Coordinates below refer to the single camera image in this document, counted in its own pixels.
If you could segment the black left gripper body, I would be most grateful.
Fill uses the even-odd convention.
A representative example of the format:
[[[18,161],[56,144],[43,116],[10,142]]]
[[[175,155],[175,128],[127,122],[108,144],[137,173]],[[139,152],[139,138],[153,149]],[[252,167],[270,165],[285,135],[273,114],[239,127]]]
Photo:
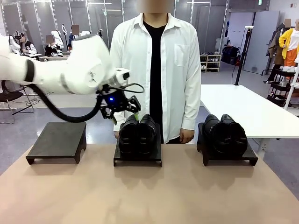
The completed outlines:
[[[101,98],[100,111],[102,106],[116,106],[116,112],[127,109],[128,99],[124,94],[123,87],[115,87],[105,84],[97,90],[98,98]]]

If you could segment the person's left hand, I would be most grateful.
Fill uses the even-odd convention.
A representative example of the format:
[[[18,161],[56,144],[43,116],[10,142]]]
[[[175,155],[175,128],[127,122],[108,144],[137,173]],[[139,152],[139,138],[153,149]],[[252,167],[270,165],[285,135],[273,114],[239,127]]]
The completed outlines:
[[[189,143],[190,141],[193,140],[194,138],[194,130],[189,130],[189,129],[180,129],[180,142],[182,144]]]

